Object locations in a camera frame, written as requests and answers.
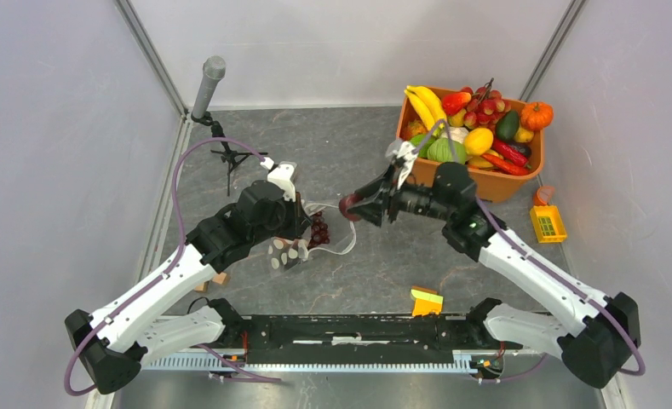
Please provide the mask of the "clear dotted zip top bag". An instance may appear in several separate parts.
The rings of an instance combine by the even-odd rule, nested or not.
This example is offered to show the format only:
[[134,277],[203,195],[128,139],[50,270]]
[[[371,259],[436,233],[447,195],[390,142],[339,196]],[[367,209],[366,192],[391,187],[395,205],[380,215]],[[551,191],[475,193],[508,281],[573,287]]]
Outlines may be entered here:
[[330,243],[308,249],[311,236],[311,227],[301,239],[289,240],[282,238],[270,239],[267,247],[267,267],[273,274],[283,274],[291,269],[300,267],[305,262],[311,262],[317,256],[331,254],[344,256],[357,243],[357,233],[354,222],[344,218],[336,202],[303,202],[303,208],[311,218],[317,211],[323,211],[325,222],[329,226]]

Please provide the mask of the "dark purple grape bunch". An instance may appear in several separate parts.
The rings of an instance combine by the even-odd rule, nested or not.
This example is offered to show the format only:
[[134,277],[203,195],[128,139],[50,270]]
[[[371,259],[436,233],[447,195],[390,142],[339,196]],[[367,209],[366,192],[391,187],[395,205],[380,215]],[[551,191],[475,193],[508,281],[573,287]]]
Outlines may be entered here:
[[307,248],[312,249],[330,243],[329,226],[325,222],[324,212],[317,211],[311,216],[311,236]]

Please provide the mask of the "yellow toy lemon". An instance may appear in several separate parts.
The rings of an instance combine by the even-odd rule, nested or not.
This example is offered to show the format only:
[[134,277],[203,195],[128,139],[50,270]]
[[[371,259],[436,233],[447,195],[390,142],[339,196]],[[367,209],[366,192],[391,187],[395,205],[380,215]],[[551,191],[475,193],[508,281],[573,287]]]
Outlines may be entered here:
[[463,145],[469,156],[480,156],[486,153],[494,141],[493,132],[487,128],[475,128],[464,139]]

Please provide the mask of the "orange toy pumpkin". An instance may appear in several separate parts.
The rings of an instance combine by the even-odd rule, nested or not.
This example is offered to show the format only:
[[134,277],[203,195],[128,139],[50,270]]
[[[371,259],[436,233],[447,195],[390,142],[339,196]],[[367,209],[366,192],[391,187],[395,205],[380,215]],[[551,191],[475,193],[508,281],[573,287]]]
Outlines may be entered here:
[[542,101],[534,101],[524,105],[520,112],[520,124],[530,131],[539,131],[551,125],[554,119],[553,108]]

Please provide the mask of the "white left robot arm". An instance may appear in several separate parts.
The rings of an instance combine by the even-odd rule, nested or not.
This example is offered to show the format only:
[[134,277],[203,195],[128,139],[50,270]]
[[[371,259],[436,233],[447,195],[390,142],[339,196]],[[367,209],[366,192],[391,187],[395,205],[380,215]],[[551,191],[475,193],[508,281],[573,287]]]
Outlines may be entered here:
[[293,181],[268,177],[253,182],[236,202],[185,233],[163,264],[118,299],[92,313],[76,309],[66,317],[74,349],[66,367],[66,392],[79,396],[91,390],[71,386],[76,363],[101,394],[121,389],[161,346],[145,337],[157,317],[196,284],[245,259],[256,245],[271,238],[299,239],[308,224]]

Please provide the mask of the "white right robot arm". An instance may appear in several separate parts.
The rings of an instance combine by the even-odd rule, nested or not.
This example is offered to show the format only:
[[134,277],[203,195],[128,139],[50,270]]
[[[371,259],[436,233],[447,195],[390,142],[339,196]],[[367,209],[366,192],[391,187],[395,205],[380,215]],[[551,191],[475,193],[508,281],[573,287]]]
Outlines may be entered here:
[[343,198],[341,213],[381,226],[401,212],[442,220],[455,251],[501,274],[547,309],[537,314],[486,299],[466,325],[468,340],[487,348],[496,340],[518,343],[559,359],[587,385],[602,389],[616,374],[640,377],[640,318],[633,298],[609,297],[565,273],[534,251],[476,196],[463,164],[441,164],[431,186],[409,184],[390,165],[381,176]]

